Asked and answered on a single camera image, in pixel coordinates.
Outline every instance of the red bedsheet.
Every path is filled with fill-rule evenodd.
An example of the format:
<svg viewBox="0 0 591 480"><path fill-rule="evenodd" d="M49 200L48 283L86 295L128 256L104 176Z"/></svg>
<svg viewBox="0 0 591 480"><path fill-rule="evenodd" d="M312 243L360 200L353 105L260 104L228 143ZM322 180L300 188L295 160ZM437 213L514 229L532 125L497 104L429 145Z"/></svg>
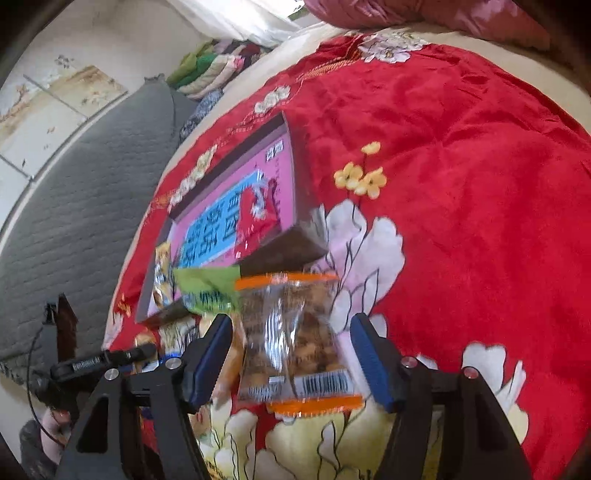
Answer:
<svg viewBox="0 0 591 480"><path fill-rule="evenodd" d="M446 371L478 367L523 441L534 478L556 478L591 424L591 140L538 90L476 54L426 45L405 62L367 63L361 41L336 38L270 79L168 174L117 292L124 324L112 348L129 347L142 331L134 323L141 283L181 180L212 146L214 165L283 110L327 215L331 253L321 267L343 279L333 326L346 335L350 315L363 310L404 354ZM290 88L288 98L261 113L278 86ZM379 151L365 155L361 148L372 142ZM387 183L375 200L336 187L335 172L349 162L366 173L383 169ZM218 417L223 408L211 412L214 437L235 440L233 419L254 415L243 425L256 442L243 440L241 450L237 440L234 451L220 440L213 453L201 444L212 471L226 472L230 448L235 468L227 475L306 478L279 441L304 434L299 420L290 426L263 411L224 408L226 420ZM361 467L348 464L354 453L323 456L330 435L341 449L353 433L358 449L382 445L372 443L374 434L363 437L359 422L354 430L353 417L318 427L321 443L311 455L319 460L310 462L319 478L368 478L365 467L375 473L378 457ZM316 432L321 420L309 420L305 429ZM293 455L306 455L290 442ZM255 449L256 467L241 460L252 460Z"/></svg>

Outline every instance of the open box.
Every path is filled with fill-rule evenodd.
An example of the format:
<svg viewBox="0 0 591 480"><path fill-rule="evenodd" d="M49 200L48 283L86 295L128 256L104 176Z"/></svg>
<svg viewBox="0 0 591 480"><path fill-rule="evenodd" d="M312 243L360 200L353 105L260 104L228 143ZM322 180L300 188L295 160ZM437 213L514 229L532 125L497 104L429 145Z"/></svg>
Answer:
<svg viewBox="0 0 591 480"><path fill-rule="evenodd" d="M240 265L243 277L278 271L298 271L327 252L319 203L310 190L310 173L302 155L294 148L285 116L281 113L215 165L175 205L158 236L157 245L169 241L173 263L182 267ZM236 258L235 226L239 221L239 198L260 179L274 179L273 199L278 222L260 246ZM207 224L206 235L202 224ZM136 321L149 327L189 315L181 293L158 311L153 296L155 261L144 278Z"/></svg>

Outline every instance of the sheer curtain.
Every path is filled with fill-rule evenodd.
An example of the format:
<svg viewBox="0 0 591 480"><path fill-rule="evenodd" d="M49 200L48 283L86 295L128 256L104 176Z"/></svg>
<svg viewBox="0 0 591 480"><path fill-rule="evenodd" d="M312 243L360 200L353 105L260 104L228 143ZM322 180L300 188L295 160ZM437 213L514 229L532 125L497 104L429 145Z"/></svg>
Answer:
<svg viewBox="0 0 591 480"><path fill-rule="evenodd" d="M251 40L275 47L300 27L287 18L296 0L167 0L212 38Z"/></svg>

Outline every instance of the yellow flower print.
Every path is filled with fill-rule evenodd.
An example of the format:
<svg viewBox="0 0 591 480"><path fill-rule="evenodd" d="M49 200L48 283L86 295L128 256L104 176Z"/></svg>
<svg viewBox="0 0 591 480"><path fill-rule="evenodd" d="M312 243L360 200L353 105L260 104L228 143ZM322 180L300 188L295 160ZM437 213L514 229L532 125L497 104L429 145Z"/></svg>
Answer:
<svg viewBox="0 0 591 480"><path fill-rule="evenodd" d="M373 155L379 152L380 148L382 148L382 144L380 142L371 142L365 145L361 151L366 155Z"/></svg>
<svg viewBox="0 0 591 480"><path fill-rule="evenodd" d="M361 177L363 177L363 170L359 165L354 165L349 162L345 165L343 170L335 172L335 185L338 189L355 190L359 185Z"/></svg>
<svg viewBox="0 0 591 480"><path fill-rule="evenodd" d="M384 187L388 181L386 175L382 173L383 171L384 169L380 167L363 177L355 188L355 195L365 195L367 193L372 200L378 198L380 188Z"/></svg>

